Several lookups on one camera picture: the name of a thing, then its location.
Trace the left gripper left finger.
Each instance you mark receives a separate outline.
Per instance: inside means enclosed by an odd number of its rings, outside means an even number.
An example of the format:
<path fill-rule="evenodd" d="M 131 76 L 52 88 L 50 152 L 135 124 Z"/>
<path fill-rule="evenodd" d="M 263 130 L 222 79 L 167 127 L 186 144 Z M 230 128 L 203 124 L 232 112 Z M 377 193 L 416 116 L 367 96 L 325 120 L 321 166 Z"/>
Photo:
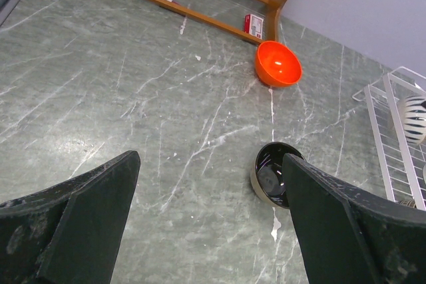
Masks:
<path fill-rule="evenodd" d="M 2 283 L 110 283 L 140 170 L 129 150 L 1 204 Z"/>

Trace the cream bowl patterned rim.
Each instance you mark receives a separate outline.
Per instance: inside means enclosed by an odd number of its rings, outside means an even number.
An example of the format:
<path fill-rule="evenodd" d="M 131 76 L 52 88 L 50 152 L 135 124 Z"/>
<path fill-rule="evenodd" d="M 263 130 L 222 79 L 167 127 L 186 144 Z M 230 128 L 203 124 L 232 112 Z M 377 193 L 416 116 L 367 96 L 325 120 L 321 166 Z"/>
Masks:
<path fill-rule="evenodd" d="M 407 142 L 420 145 L 425 140 L 425 97 L 402 98 L 397 103 L 397 109 Z"/>

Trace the black glossy bowl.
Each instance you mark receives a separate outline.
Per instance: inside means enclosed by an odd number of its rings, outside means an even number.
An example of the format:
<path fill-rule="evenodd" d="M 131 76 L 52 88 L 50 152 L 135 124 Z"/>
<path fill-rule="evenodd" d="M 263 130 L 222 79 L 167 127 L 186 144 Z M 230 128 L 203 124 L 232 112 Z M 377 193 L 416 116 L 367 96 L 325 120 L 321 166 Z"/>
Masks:
<path fill-rule="evenodd" d="M 305 160 L 293 146 L 283 142 L 270 142 L 258 152 L 250 172 L 250 183 L 255 194 L 275 208 L 289 209 L 283 175 L 283 159 L 293 154 Z"/>

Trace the orange bowl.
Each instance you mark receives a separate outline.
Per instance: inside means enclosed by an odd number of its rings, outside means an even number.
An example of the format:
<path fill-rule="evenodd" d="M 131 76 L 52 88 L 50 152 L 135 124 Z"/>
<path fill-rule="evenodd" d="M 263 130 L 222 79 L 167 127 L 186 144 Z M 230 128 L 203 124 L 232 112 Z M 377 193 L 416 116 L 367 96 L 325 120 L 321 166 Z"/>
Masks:
<path fill-rule="evenodd" d="M 297 56 L 277 41 L 264 41 L 255 54 L 255 71 L 268 86 L 283 88 L 297 84 L 303 75 Z"/>

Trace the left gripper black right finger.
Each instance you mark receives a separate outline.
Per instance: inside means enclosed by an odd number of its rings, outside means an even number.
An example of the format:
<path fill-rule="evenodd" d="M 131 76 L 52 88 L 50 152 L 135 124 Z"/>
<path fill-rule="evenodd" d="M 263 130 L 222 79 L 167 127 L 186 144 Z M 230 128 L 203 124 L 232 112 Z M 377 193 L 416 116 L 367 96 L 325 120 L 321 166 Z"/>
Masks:
<path fill-rule="evenodd" d="M 310 283 L 424 283 L 425 212 L 283 159 L 290 213 Z"/>

